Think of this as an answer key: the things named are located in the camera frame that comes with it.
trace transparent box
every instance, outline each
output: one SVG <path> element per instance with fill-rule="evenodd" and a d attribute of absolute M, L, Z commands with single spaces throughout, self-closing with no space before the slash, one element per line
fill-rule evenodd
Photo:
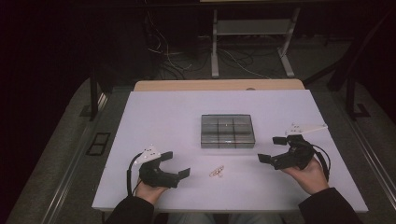
<path fill-rule="evenodd" d="M 250 115 L 202 115 L 201 148 L 253 148 Z"/>

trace floor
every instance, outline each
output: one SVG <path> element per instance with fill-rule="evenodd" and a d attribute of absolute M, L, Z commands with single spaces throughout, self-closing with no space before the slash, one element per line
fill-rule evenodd
<path fill-rule="evenodd" d="M 201 42 L 197 55 L 184 54 L 183 49 L 170 48 L 167 56 L 165 52 L 160 57 L 163 62 L 156 79 L 211 79 L 210 41 L 203 36 Z M 220 39 L 219 78 L 287 78 L 276 53 L 280 43 L 278 36 Z M 336 62 L 350 44 L 337 41 L 324 46 L 324 43 L 322 36 L 292 39 L 288 57 L 296 78 L 305 80 Z M 345 88 L 339 92 L 326 88 L 331 75 L 306 88 L 311 90 L 369 208 L 368 213 L 359 216 L 366 224 L 394 223 L 396 206 L 389 199 L 389 192 L 394 190 L 391 184 L 396 179 L 396 127 L 360 85 L 356 89 L 356 103 L 363 104 L 371 117 L 352 121 L 344 109 Z M 83 113 L 90 105 L 89 80 L 81 84 L 7 223 L 101 223 L 108 216 L 91 205 L 132 89 L 132 86 L 116 87 L 111 94 L 102 95 L 99 114 L 90 121 Z M 105 153 L 87 156 L 85 152 L 96 133 L 110 133 Z M 387 180 L 390 188 L 384 184 Z M 282 217 L 289 224 L 304 223 L 299 213 L 282 214 Z"/>

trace white table surface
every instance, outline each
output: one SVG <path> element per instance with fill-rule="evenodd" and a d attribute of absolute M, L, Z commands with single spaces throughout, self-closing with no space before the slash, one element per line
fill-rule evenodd
<path fill-rule="evenodd" d="M 201 115 L 249 114 L 256 145 L 251 149 L 202 149 Z M 163 212 L 288 212 L 309 197 L 290 176 L 260 163 L 258 153 L 279 155 L 289 146 L 275 146 L 292 123 L 323 124 L 310 91 L 133 91 L 107 159 L 92 207 L 111 211 L 127 196 L 126 171 L 131 159 L 153 144 L 174 158 L 161 163 L 167 173 L 191 168 L 177 189 L 157 202 Z M 357 212 L 368 211 L 329 131 L 307 133 L 304 139 L 322 147 L 332 160 L 330 186 L 336 187 Z M 210 177 L 224 165 L 223 177 Z M 133 166 L 132 185 L 140 166 Z"/>

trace person's right hand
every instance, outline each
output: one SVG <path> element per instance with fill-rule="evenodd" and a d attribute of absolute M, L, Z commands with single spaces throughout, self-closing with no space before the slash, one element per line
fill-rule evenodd
<path fill-rule="evenodd" d="M 298 167 L 290 167 L 282 171 L 291 175 L 301 188 L 311 195 L 329 188 L 323 169 L 314 157 L 303 170 Z"/>
<path fill-rule="evenodd" d="M 155 204 L 160 196 L 167 190 L 168 188 L 164 187 L 152 187 L 143 183 L 140 178 L 137 180 L 136 187 L 136 197 L 146 200 L 149 203 Z"/>

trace sleeve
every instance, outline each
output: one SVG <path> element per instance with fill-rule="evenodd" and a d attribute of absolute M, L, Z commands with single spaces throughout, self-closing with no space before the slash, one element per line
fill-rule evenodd
<path fill-rule="evenodd" d="M 306 224 L 362 224 L 352 206 L 335 189 L 325 189 L 299 204 Z"/>
<path fill-rule="evenodd" d="M 154 213 L 154 205 L 144 199 L 128 196 L 122 200 L 110 217 L 106 220 L 106 224 L 122 224 L 122 223 L 150 223 L 152 214 Z"/>

